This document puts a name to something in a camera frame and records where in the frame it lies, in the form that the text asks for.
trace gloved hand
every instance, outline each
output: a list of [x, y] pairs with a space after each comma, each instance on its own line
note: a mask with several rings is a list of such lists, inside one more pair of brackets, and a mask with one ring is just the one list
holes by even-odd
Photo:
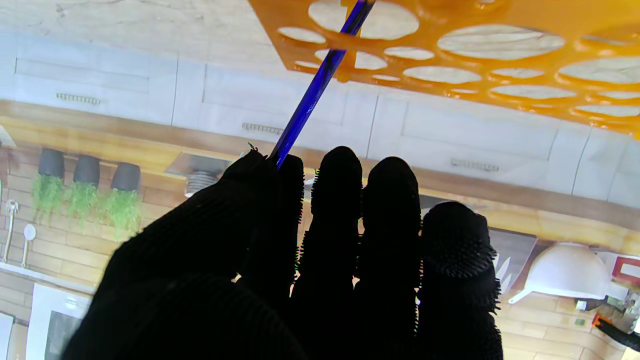
[[502, 359], [483, 217], [447, 202], [420, 230], [409, 166], [384, 159], [362, 190], [338, 147], [296, 262], [302, 196], [300, 159], [252, 150], [113, 254], [62, 358]]

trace red object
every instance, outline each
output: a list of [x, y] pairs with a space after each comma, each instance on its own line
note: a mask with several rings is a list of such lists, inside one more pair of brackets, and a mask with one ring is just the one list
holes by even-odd
[[625, 274], [622, 272], [622, 265], [624, 264], [638, 267], [640, 272], [640, 260], [632, 259], [632, 258], [623, 258], [621, 256], [618, 256], [618, 259], [616, 260], [616, 265], [613, 267], [613, 273], [612, 273], [613, 277], [616, 278], [616, 280], [627, 281], [632, 283], [633, 285], [640, 286], [640, 277]]

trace white cabinet door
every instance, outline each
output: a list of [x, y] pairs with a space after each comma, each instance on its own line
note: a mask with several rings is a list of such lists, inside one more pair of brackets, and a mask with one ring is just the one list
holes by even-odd
[[20, 34], [15, 100], [171, 124], [177, 58]]
[[[180, 60], [173, 125], [275, 143], [310, 81]], [[296, 146], [366, 156], [376, 98], [332, 81]]]
[[13, 100], [13, 73], [17, 54], [16, 34], [0, 31], [0, 99]]
[[607, 200], [625, 147], [631, 141], [631, 136], [593, 128], [582, 152], [573, 194]]
[[433, 96], [381, 95], [369, 158], [571, 193], [589, 128]]
[[609, 201], [640, 208], [640, 142], [629, 140], [614, 174]]

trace white oven door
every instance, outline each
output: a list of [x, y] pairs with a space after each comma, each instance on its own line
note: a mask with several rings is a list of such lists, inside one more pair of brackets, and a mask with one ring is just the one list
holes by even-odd
[[26, 360], [58, 360], [90, 302], [89, 297], [35, 284]]

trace cabinet handle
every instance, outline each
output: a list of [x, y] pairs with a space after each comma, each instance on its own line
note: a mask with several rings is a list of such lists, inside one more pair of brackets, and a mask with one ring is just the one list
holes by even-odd
[[80, 96], [80, 95], [71, 95], [71, 94], [61, 94], [56, 93], [56, 98], [64, 101], [75, 101], [75, 102], [83, 102], [85, 104], [90, 105], [100, 105], [102, 101], [100, 99], [96, 99], [94, 97], [88, 96]]
[[250, 124], [248, 122], [243, 122], [242, 123], [242, 128], [245, 129], [245, 130], [261, 131], [263, 133], [276, 134], [276, 135], [280, 135], [280, 134], [282, 134], [282, 131], [284, 131], [284, 129], [282, 129], [280, 127], [265, 126], [265, 125], [258, 125], [258, 124]]

